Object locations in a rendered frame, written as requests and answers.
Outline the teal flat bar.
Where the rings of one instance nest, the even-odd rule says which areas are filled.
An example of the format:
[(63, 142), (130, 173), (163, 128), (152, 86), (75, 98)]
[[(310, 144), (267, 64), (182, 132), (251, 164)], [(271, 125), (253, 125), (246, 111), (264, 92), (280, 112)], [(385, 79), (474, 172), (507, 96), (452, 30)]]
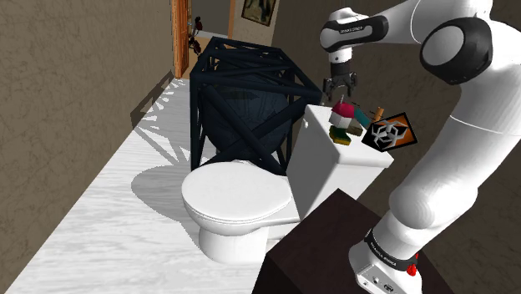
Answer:
[(354, 118), (364, 129), (367, 129), (372, 123), (372, 120), (369, 119), (360, 108), (355, 108)]

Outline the dark brown robot stand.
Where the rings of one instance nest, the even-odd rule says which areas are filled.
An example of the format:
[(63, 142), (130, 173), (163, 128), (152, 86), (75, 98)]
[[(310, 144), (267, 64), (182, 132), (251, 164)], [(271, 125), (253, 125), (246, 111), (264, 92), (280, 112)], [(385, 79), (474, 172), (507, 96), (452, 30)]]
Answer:
[(251, 294), (404, 294), (370, 273), (358, 285), (348, 259), (380, 217), (342, 190), (322, 204), (268, 251)]

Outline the green yellow block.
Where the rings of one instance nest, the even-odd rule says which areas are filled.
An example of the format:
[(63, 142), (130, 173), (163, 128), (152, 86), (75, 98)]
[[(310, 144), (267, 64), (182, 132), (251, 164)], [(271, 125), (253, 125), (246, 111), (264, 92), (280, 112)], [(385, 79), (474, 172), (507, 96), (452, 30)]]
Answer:
[(337, 128), (334, 125), (329, 128), (329, 136), (335, 144), (349, 145), (352, 142), (345, 129)]

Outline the black orange box, white pattern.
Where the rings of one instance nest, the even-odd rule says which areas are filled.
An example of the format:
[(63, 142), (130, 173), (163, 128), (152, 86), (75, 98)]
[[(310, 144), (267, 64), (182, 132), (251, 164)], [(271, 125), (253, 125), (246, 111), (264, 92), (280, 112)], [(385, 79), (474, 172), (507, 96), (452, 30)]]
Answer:
[(362, 143), (380, 152), (387, 152), (417, 143), (412, 125), (405, 112), (370, 123)]

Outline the orange wooden door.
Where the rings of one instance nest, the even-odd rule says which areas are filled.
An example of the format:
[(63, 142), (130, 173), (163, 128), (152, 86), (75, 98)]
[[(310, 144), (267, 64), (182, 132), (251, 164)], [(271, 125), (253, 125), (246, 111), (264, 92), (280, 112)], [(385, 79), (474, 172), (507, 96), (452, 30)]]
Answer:
[(189, 67), (191, 0), (171, 0), (171, 17), (174, 75), (180, 79)]

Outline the dark blue frame with sphere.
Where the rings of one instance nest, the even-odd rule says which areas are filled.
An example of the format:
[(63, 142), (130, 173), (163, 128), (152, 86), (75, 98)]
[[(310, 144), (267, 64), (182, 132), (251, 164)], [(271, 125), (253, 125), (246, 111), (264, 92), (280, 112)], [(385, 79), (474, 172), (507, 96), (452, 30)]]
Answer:
[(213, 37), (190, 73), (190, 166), (247, 160), (284, 175), (292, 127), (321, 91), (279, 48)]

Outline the red white toy house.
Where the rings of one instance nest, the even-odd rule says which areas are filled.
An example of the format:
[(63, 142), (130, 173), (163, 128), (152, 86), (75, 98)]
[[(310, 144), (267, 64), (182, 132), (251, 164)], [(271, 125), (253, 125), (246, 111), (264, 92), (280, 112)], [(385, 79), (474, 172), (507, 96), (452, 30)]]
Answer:
[(355, 117), (355, 107), (344, 101), (343, 94), (339, 101), (331, 108), (329, 123), (339, 129), (347, 129)]

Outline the dark framed wall picture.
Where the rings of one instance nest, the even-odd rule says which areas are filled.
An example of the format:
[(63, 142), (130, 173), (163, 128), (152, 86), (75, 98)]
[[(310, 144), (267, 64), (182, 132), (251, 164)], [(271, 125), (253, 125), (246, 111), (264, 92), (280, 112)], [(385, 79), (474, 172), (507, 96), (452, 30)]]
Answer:
[(241, 16), (269, 27), (276, 8), (276, 0), (245, 0)]

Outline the white toilet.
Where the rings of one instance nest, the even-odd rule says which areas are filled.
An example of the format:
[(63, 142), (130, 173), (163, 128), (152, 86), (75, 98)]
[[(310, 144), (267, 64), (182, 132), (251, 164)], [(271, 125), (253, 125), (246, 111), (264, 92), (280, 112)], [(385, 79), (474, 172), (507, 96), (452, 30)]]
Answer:
[(199, 226), (199, 248), (224, 264), (263, 262), (279, 240), (334, 191), (357, 199), (393, 158), (354, 136), (329, 136), (331, 108), (308, 105), (285, 175), (236, 161), (203, 165), (182, 183), (182, 199)]

